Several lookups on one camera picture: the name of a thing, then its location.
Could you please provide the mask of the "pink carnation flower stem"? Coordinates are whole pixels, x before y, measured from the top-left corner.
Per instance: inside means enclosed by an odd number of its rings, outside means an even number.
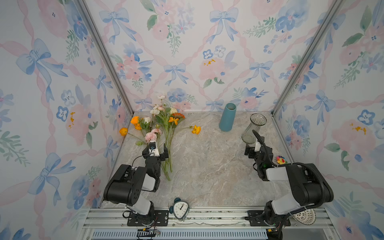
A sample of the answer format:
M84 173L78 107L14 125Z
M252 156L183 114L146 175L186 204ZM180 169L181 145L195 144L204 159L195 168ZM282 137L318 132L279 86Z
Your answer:
M147 133L146 137L145 137L145 140L147 142L147 146L149 145L150 142L157 142L158 135L160 135L161 133L162 132L160 129L154 129L151 132ZM165 162L162 162L161 166L159 168L147 168L147 174L149 176L155 178L156 180L159 180L161 177L161 171L163 171L165 176L166 176L166 179L168 181L170 181L171 178L169 176L169 170L168 170L168 166L167 166L168 159L166 159Z

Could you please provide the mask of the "teal ceramic vase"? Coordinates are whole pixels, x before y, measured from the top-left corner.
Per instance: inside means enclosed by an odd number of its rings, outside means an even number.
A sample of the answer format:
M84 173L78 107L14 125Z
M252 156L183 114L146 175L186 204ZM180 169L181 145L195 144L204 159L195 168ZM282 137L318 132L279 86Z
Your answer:
M219 123L220 130L229 132L233 128L237 106L233 103L226 104Z

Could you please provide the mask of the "orange poppy flower stem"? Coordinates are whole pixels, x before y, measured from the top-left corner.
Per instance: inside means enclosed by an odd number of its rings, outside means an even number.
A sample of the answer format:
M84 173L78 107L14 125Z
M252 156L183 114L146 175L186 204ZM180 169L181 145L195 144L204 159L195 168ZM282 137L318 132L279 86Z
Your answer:
M174 171L173 168L173 158L172 158L172 143L175 133L180 132L181 130L190 130L192 134L199 135L202 131L202 128L197 125L183 125L183 121L180 121L176 127L174 127L173 130L170 130L168 133L166 133L166 147L169 150L169 159L168 159L168 169L172 173Z

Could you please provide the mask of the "white flower stem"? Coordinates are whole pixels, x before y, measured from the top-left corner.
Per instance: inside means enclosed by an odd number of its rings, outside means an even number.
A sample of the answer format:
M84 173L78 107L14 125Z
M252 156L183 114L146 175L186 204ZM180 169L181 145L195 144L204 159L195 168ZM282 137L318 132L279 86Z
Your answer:
M181 118L178 116L178 111L175 108L170 107L170 105L164 102L166 99L165 95L158 96L158 99L161 101L160 104L155 104L150 113L155 118L157 124L168 133L178 125Z

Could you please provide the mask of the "orange sunflower stem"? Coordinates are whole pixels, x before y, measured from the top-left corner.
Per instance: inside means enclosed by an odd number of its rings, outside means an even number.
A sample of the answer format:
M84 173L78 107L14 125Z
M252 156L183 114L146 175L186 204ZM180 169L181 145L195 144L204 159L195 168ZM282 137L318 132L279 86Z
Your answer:
M169 118L169 123L172 123L173 125L177 126L180 121L183 121L185 119L185 116L180 113L173 113L171 114Z

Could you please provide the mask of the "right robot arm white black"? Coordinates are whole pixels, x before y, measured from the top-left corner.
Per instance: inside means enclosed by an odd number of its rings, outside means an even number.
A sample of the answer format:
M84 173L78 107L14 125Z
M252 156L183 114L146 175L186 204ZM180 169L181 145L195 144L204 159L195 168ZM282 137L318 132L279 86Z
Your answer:
M262 213L248 212L245 220L251 224L266 224L283 227L288 218L306 210L318 208L333 201L334 193L314 164L293 163L275 165L272 162L272 148L246 145L245 155L254 159L254 170L264 182L287 182L290 192L283 197L266 203Z

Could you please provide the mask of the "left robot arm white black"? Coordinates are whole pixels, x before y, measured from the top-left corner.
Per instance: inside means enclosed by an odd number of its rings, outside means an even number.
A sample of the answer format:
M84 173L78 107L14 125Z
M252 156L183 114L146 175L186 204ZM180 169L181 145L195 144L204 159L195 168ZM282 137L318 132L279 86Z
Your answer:
M156 211L153 202L145 199L141 192L156 192L160 185L162 162L169 158L169 151L164 146L164 152L159 153L158 147L151 143L143 151L144 167L120 165L109 180L104 190L104 200L114 204L125 204L129 209L128 226L164 225L168 214Z

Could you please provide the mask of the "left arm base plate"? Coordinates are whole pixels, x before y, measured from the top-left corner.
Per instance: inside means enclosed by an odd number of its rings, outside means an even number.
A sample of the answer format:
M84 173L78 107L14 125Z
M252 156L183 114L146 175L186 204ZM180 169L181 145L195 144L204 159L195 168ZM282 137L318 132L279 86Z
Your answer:
M125 211L123 217L127 219L128 227L166 227L169 222L169 211L150 210L145 216L132 211Z

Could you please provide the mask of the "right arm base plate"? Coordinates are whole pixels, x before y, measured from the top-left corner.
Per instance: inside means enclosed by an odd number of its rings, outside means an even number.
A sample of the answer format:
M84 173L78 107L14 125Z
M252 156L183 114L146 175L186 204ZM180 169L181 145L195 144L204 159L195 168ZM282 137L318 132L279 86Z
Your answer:
M273 212L267 212L261 210L249 210L247 211L246 221L250 222L252 227L290 227L291 222L286 219L283 222L284 215L276 215Z

